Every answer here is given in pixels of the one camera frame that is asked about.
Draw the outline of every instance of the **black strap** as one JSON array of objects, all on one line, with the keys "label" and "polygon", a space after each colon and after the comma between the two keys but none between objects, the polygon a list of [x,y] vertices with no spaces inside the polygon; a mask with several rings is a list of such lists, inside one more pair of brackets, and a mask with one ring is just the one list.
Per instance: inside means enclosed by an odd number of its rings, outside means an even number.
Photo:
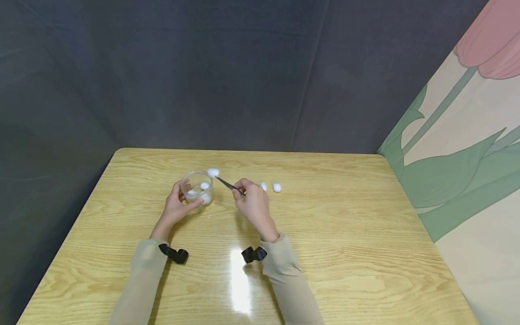
[{"label": "black strap", "polygon": [[242,252],[242,257],[247,264],[253,261],[262,261],[266,256],[267,252],[260,246],[256,250],[249,246]]},{"label": "black strap", "polygon": [[180,249],[179,251],[176,251],[175,249],[169,248],[167,244],[160,244],[159,249],[161,252],[168,256],[169,259],[174,261],[177,264],[184,264],[186,263],[186,260],[188,259],[188,252]]}]

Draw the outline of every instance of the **hand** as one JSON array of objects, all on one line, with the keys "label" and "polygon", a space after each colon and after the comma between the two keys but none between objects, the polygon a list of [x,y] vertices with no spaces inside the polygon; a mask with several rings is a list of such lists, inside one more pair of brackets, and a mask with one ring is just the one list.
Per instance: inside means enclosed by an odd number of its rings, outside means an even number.
[{"label": "hand", "polygon": [[275,221],[269,213],[269,196],[263,188],[247,178],[235,183],[242,192],[233,190],[238,211],[255,227],[263,241],[275,242],[280,237]]},{"label": "hand", "polygon": [[173,226],[184,218],[188,212],[204,203],[204,199],[200,198],[194,202],[183,204],[182,201],[186,198],[180,191],[182,182],[180,180],[173,184],[172,192],[166,198],[163,213],[159,221],[157,221],[150,238],[167,241]]}]

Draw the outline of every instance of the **pink tulip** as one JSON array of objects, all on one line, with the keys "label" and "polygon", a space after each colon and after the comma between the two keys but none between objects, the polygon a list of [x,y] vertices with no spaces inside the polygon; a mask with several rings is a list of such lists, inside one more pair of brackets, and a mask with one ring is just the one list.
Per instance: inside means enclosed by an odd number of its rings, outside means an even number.
[{"label": "pink tulip", "polygon": [[520,75],[520,1],[490,0],[453,52],[484,78]]}]

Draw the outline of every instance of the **gray fabric wall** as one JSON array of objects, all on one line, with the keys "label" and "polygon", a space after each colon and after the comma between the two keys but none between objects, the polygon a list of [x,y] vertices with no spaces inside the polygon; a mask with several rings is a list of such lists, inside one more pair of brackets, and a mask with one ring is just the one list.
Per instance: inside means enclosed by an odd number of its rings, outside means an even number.
[{"label": "gray fabric wall", "polygon": [[485,2],[0,0],[0,323],[117,148],[374,153]]},{"label": "gray fabric wall", "polygon": [[14,324],[117,145],[0,6],[0,324]]}]

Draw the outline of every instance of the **person's right hand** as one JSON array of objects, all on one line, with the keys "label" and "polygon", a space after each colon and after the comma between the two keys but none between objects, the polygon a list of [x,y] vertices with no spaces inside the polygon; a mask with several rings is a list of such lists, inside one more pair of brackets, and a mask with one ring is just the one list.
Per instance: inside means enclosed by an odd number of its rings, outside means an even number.
[{"label": "person's right hand", "polygon": [[235,187],[242,192],[233,190],[233,197],[238,211],[255,227],[263,241],[275,242],[280,233],[276,229],[275,221],[269,214],[269,196],[264,189],[247,178],[235,183]]}]

